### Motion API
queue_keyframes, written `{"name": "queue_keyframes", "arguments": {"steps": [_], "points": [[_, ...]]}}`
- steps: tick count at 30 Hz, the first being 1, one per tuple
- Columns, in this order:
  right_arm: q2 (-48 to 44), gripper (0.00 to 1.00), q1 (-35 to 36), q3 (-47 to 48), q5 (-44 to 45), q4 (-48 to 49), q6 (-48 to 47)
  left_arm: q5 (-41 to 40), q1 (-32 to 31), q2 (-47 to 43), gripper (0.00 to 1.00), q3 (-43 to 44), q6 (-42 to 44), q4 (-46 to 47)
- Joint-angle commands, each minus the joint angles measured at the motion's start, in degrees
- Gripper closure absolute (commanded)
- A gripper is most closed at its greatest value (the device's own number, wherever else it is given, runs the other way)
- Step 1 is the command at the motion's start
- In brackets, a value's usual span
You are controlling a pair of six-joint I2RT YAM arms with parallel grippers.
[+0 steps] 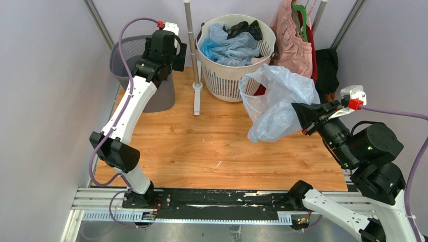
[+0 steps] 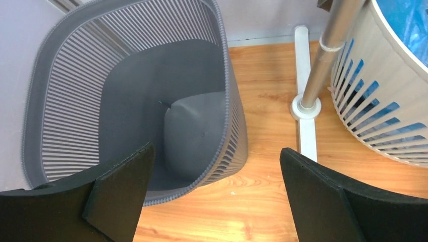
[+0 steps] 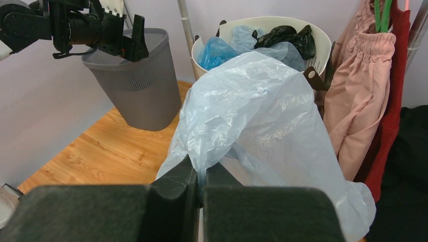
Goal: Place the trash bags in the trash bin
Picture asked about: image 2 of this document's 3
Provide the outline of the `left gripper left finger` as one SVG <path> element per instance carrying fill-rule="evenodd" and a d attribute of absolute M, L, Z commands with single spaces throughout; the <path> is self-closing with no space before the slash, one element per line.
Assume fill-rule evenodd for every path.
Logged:
<path fill-rule="evenodd" d="M 123 160 L 1 192 L 1 241 L 132 241 L 154 160 L 148 143 Z"/>

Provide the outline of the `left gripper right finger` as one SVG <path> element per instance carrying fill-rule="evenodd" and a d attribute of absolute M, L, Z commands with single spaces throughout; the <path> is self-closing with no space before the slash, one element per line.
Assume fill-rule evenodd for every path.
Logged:
<path fill-rule="evenodd" d="M 427 199 L 365 184 L 291 148 L 280 165 L 300 241 L 427 241 Z"/>

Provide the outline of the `white slotted laundry basket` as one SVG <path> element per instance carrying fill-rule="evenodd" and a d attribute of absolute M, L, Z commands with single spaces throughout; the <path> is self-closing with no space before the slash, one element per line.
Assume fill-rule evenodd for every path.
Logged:
<path fill-rule="evenodd" d="M 427 167 L 427 58 L 396 19 L 427 18 L 427 1 L 366 1 L 332 69 L 332 101 L 346 129 L 389 159 Z"/>

